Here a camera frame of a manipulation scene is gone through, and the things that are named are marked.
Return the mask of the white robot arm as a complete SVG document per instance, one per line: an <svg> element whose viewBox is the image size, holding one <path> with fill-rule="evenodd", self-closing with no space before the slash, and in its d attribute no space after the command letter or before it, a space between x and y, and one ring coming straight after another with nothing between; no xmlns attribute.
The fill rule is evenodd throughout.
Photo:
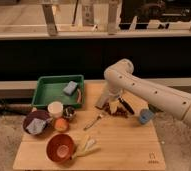
<svg viewBox="0 0 191 171"><path fill-rule="evenodd" d="M106 68L106 86L96 102L96 107L102 108L108 100L118 99L127 90L191 127L190 93L140 79L133 75L133 71L134 66L128 59L119 60Z"/></svg>

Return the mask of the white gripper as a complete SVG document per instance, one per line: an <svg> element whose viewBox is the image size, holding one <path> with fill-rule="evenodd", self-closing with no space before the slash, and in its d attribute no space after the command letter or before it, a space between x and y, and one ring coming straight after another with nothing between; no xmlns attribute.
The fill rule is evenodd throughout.
<svg viewBox="0 0 191 171"><path fill-rule="evenodd" d="M114 89L113 87L109 85L105 85L99 98L105 97L106 103L108 103L108 102L116 101L122 95L122 93L123 93L122 89L118 89L118 88Z"/></svg>

